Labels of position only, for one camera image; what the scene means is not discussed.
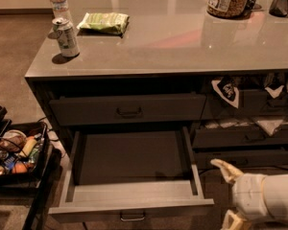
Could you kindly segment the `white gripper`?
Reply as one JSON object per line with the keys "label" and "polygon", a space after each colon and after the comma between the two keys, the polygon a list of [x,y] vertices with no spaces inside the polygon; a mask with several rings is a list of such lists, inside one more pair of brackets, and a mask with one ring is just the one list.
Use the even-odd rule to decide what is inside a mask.
{"label": "white gripper", "polygon": [[263,181],[265,174],[243,173],[230,163],[221,159],[212,159],[210,164],[219,168],[220,172],[232,187],[233,204],[238,210],[227,210],[221,230],[250,230],[250,221],[259,221],[268,216],[263,197]]}

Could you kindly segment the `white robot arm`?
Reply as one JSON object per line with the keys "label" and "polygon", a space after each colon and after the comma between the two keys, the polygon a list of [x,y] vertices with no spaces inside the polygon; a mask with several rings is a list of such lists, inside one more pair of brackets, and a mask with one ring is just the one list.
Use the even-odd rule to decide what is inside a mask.
{"label": "white robot arm", "polygon": [[210,163],[232,185],[232,203],[221,230],[249,230],[254,224],[288,221],[288,174],[245,173],[221,159]]}

